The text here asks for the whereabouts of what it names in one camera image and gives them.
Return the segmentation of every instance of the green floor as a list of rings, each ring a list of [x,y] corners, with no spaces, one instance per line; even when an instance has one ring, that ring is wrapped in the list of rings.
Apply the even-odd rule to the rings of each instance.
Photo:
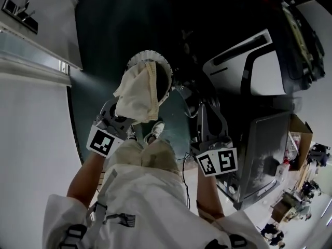
[[[84,70],[71,70],[71,94],[76,135],[85,160],[92,121],[113,97],[128,60],[146,49],[171,60],[176,29],[169,0],[79,0],[76,23]],[[162,137],[170,140],[177,157],[182,158],[189,150],[189,128],[177,92],[171,92],[160,107],[159,117],[166,123]],[[136,127],[140,138],[151,125]]]

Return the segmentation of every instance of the beige pants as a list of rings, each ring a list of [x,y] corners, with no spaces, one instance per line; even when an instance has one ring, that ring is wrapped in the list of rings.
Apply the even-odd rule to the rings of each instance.
[[[107,170],[115,164],[130,164],[142,167],[162,169],[180,176],[171,145],[162,139],[153,141],[143,149],[134,139],[129,139],[111,155]]]

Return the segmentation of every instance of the person in background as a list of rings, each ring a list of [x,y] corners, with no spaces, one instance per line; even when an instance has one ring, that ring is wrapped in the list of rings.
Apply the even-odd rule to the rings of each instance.
[[[317,165],[319,165],[320,167],[325,167],[327,165],[327,161],[330,158],[330,153],[310,151],[308,154],[308,158],[317,161]]]
[[[306,220],[311,219],[311,208],[308,204],[304,205],[304,202],[301,202],[299,205],[295,206],[295,210],[297,211],[295,217],[298,217],[299,219],[303,219],[305,217]]]
[[[264,229],[260,233],[264,238],[269,240],[270,245],[284,248],[285,243],[282,241],[284,239],[284,233],[279,230],[278,227],[278,224],[266,224]]]
[[[270,245],[271,246],[278,246],[279,249],[281,248],[284,248],[286,246],[286,244],[283,242],[283,239],[284,239],[284,233],[281,231],[280,233],[278,233],[276,235],[276,237],[273,237],[271,240],[270,240]]]
[[[318,196],[320,196],[322,194],[322,191],[318,183],[316,183],[314,180],[311,180],[310,184],[317,190]]]

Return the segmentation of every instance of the cable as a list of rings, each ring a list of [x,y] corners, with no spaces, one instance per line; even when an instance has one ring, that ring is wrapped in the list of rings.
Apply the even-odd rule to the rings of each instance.
[[[186,186],[186,190],[187,190],[187,206],[190,209],[190,196],[189,196],[189,191],[188,191],[188,185],[186,184],[186,180],[185,180],[185,163],[186,163],[186,160],[188,159],[188,157],[190,157],[190,154],[185,153],[185,156],[183,158],[183,166],[182,166],[182,178],[183,178],[183,182]]]

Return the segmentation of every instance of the sneaker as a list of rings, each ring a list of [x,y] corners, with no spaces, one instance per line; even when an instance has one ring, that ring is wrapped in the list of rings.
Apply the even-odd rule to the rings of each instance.
[[[145,138],[144,138],[144,142],[146,144],[148,144],[149,138],[151,136],[154,136],[156,139],[158,139],[162,133],[162,131],[165,128],[165,123],[163,121],[159,121],[157,123],[155,123],[154,127],[152,127],[151,132],[148,133]]]
[[[126,131],[127,133],[127,139],[135,139],[137,141],[137,137],[136,137],[136,133],[134,130],[134,126],[131,124],[128,128],[128,130]]]

